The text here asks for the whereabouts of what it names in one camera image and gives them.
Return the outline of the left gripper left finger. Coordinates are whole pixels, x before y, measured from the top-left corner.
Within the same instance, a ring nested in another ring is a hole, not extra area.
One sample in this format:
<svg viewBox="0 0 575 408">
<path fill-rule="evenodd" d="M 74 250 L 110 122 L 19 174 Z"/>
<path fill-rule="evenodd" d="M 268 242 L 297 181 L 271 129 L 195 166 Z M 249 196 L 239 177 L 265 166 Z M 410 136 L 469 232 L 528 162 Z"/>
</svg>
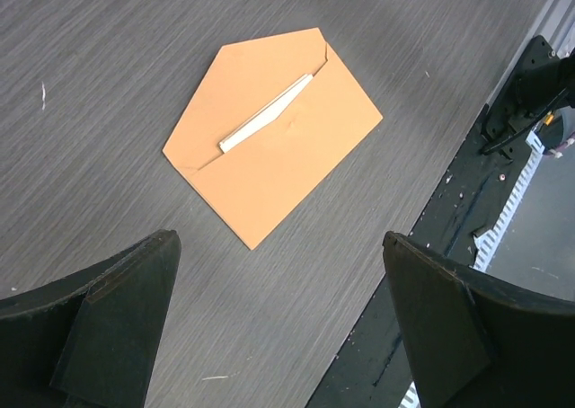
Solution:
<svg viewBox="0 0 575 408">
<path fill-rule="evenodd" d="M 1 302 L 3 407 L 142 407 L 181 258 L 158 230 Z"/>
</svg>

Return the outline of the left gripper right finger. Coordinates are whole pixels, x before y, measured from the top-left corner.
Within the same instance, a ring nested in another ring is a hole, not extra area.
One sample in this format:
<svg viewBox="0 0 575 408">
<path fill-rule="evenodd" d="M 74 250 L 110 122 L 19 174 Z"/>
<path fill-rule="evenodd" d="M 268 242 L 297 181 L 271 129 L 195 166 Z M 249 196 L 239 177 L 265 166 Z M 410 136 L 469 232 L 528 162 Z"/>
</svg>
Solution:
<svg viewBox="0 0 575 408">
<path fill-rule="evenodd" d="M 574 304 L 497 279 L 389 231 L 403 345 L 423 407 L 572 407 Z"/>
</svg>

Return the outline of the orange paper envelope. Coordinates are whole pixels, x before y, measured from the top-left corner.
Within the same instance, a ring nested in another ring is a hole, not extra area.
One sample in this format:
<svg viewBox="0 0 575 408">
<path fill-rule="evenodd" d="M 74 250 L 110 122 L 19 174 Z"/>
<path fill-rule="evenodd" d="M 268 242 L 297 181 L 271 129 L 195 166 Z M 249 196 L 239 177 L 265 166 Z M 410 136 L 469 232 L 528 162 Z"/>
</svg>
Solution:
<svg viewBox="0 0 575 408">
<path fill-rule="evenodd" d="M 221 148 L 300 78 L 308 84 L 275 120 Z M 320 30 L 311 28 L 223 46 L 163 152 L 255 248 L 381 120 Z"/>
</svg>

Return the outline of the beige letter paper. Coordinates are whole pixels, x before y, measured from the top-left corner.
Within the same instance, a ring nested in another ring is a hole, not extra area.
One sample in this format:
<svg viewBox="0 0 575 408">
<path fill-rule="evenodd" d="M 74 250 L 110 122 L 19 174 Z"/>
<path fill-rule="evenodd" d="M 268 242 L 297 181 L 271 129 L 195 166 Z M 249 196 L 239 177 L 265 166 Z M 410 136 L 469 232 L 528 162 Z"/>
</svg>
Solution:
<svg viewBox="0 0 575 408">
<path fill-rule="evenodd" d="M 311 83 L 314 76 L 304 74 L 287 89 L 253 114 L 247 121 L 235 129 L 230 135 L 222 139 L 218 146 L 225 154 L 242 143 L 248 137 L 268 126 L 276 120 L 283 111 L 296 99 L 296 97 Z"/>
</svg>

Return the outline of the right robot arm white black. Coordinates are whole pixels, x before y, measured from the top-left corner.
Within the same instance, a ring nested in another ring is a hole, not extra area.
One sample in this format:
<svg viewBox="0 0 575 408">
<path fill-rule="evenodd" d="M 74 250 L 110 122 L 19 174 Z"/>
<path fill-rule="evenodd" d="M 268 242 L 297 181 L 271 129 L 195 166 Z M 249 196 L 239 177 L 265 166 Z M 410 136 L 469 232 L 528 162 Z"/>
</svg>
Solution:
<svg viewBox="0 0 575 408">
<path fill-rule="evenodd" d="M 545 37 L 536 35 L 486 111 L 481 154 L 512 157 L 512 142 L 548 114 L 568 106 L 574 106 L 574 55 L 558 58 Z"/>
</svg>

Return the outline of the aluminium frame rail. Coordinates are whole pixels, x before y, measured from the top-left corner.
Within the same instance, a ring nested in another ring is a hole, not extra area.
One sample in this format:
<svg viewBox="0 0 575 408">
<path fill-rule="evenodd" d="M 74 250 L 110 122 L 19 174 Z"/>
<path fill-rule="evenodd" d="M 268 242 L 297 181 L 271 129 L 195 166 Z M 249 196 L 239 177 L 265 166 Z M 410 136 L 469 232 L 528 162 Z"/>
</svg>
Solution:
<svg viewBox="0 0 575 408">
<path fill-rule="evenodd" d="M 574 49 L 574 0 L 545 0 L 541 12 L 520 40 L 518 49 L 489 95 L 486 101 L 489 105 L 496 99 L 527 43 L 537 35 L 547 40 L 558 57 L 569 55 Z"/>
</svg>

